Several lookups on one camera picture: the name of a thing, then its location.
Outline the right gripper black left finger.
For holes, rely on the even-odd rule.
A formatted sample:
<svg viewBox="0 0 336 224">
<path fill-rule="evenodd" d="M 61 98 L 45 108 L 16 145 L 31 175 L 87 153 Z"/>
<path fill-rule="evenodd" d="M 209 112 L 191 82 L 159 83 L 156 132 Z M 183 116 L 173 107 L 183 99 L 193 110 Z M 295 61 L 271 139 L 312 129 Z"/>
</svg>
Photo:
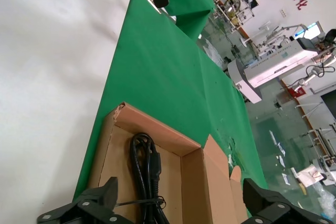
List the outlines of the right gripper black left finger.
<svg viewBox="0 0 336 224">
<path fill-rule="evenodd" d="M 41 214 L 37 223 L 132 223 L 113 210 L 118 199 L 118 178 L 89 188 L 73 202 Z"/>
</svg>

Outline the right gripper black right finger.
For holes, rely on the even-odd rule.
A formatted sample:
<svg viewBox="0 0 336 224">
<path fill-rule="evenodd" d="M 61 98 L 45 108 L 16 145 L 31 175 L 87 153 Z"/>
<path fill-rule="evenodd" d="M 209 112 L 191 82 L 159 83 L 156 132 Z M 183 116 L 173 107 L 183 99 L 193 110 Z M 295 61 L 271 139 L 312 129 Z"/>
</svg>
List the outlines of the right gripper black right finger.
<svg viewBox="0 0 336 224">
<path fill-rule="evenodd" d="M 282 194 L 259 187 L 252 179 L 243 182 L 243 201 L 251 217 L 243 224 L 323 224 L 326 219 L 293 205 Z"/>
</svg>

